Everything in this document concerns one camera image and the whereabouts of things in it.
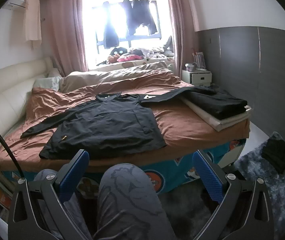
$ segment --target blue gripper pad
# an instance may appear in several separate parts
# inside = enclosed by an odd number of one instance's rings
[[[88,152],[83,151],[75,163],[69,168],[66,176],[60,182],[58,197],[61,203],[70,200],[72,194],[76,190],[80,179],[84,175],[88,164],[89,154]]]
[[[192,162],[211,199],[220,204],[224,198],[222,182],[198,151],[194,152]]]

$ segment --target pink curtain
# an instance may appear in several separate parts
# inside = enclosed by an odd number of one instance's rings
[[[181,77],[186,63],[192,63],[193,49],[198,50],[197,38],[189,0],[169,0],[175,51],[175,75]]]
[[[46,34],[61,74],[87,71],[82,0],[46,0]]]

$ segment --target nightstand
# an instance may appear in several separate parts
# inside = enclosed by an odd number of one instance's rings
[[[183,82],[192,84],[194,86],[210,86],[212,74],[210,71],[195,70],[188,72],[187,70],[182,71],[181,80]]]

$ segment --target cream leather headboard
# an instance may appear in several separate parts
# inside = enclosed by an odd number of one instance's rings
[[[0,69],[0,134],[4,136],[25,114],[29,92],[37,78],[52,68],[50,57]]]

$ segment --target shirt sleeve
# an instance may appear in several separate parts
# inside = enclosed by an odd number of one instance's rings
[[[31,135],[44,132],[54,127],[57,127],[63,121],[73,118],[76,112],[82,111],[83,108],[86,107],[90,102],[91,101],[85,102],[73,108],[67,109],[61,114],[56,114],[56,115],[46,118],[41,123],[36,124],[30,127],[29,129],[27,129],[25,132],[23,132],[22,135],[20,136],[20,139],[25,138],[27,136],[31,136]]]

